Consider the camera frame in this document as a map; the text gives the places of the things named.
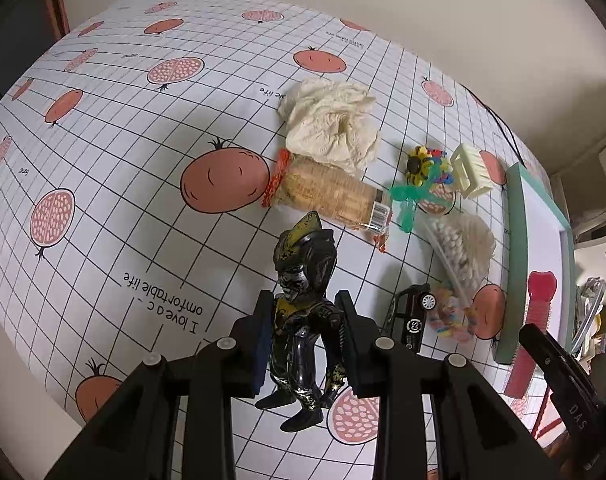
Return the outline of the black toy car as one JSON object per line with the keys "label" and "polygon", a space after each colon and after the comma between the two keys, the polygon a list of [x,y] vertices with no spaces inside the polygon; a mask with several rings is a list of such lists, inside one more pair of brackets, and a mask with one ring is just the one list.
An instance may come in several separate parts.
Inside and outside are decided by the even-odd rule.
{"label": "black toy car", "polygon": [[382,326],[382,335],[418,353],[427,314],[435,307],[437,298],[429,284],[410,285],[394,296]]}

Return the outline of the black gold robot figure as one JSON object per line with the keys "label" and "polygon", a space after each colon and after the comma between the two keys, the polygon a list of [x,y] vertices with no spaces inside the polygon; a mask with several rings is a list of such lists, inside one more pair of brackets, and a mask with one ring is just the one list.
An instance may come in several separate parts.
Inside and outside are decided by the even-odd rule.
{"label": "black gold robot figure", "polygon": [[311,210],[280,234],[273,261],[281,293],[273,302],[268,365],[276,390],[256,407],[300,404],[280,426],[294,434],[323,421],[346,380],[344,314],[326,295],[338,261],[333,231]]}

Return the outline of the white tray with green rim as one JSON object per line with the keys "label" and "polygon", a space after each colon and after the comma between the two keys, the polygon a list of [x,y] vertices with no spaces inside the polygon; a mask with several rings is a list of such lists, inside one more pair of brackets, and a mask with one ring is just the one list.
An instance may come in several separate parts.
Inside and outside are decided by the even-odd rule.
{"label": "white tray with green rim", "polygon": [[519,344],[533,323],[569,349],[576,312],[576,266],[569,222],[538,179],[517,162],[507,170],[509,268],[503,328],[494,360],[509,365],[504,395],[526,394],[535,363]]}

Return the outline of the cream plastic toy chair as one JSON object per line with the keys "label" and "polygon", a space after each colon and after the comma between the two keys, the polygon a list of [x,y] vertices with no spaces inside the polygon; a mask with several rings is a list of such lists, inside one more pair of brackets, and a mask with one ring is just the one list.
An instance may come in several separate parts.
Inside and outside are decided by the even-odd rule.
{"label": "cream plastic toy chair", "polygon": [[454,183],[463,198],[476,198],[492,190],[493,181],[476,148],[458,145],[452,154],[451,165]]}

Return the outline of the pomegranate print grid bedsheet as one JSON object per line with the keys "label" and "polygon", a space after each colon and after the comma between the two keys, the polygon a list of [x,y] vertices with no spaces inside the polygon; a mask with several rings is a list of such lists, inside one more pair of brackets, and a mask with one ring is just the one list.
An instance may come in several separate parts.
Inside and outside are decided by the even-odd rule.
{"label": "pomegranate print grid bedsheet", "polygon": [[[454,183],[448,214],[476,214],[496,242],[467,304],[425,234],[423,219],[437,216],[418,210],[405,233],[392,202],[379,252],[366,232],[319,214],[338,252],[327,298],[348,292],[383,336],[394,296],[429,284],[437,307],[417,354],[464,356],[533,437],[532,415],[516,407],[539,398],[544,380],[533,375],[523,398],[509,398],[512,368],[494,360],[507,170],[529,171],[531,153],[474,92],[398,44],[268,0],[121,2],[63,37],[0,100],[0,320],[80,430],[148,356],[193,356],[252,314],[260,292],[281,293],[274,249],[308,211],[262,200],[286,148],[280,102],[317,78],[376,98],[377,156],[357,177],[375,188],[405,184],[416,146],[450,165],[458,145],[479,150],[493,188],[463,198]],[[300,404],[256,407],[275,390],[267,360],[260,392],[231,401],[233,479],[377,479],[378,399],[355,396],[346,374],[323,421],[288,434],[280,426]]]}

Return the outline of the packaged biscuit roll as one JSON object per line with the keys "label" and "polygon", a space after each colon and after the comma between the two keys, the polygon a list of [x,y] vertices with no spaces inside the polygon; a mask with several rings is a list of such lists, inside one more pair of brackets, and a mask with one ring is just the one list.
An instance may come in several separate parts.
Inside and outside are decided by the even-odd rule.
{"label": "packaged biscuit roll", "polygon": [[262,200],[265,208],[278,204],[316,210],[328,220],[366,232],[373,246],[385,252],[392,216],[390,193],[340,168],[282,148]]}

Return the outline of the colourful flower toy green stem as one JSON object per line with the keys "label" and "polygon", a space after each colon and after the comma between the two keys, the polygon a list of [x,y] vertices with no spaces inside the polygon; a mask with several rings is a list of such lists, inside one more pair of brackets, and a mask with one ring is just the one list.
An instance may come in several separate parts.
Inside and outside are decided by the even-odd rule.
{"label": "colourful flower toy green stem", "polygon": [[397,223],[405,233],[413,231],[418,210],[438,217],[448,214],[455,205],[456,191],[446,154],[416,146],[407,158],[405,184],[394,185],[390,195],[393,203],[399,203]]}

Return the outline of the crumpled cream cloth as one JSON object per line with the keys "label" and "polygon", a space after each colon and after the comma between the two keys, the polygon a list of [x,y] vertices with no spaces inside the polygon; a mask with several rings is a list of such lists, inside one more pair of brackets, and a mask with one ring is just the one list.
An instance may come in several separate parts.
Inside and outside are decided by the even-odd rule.
{"label": "crumpled cream cloth", "polygon": [[369,112],[376,98],[355,82],[306,79],[280,102],[286,149],[353,177],[365,174],[377,156],[380,132]]}

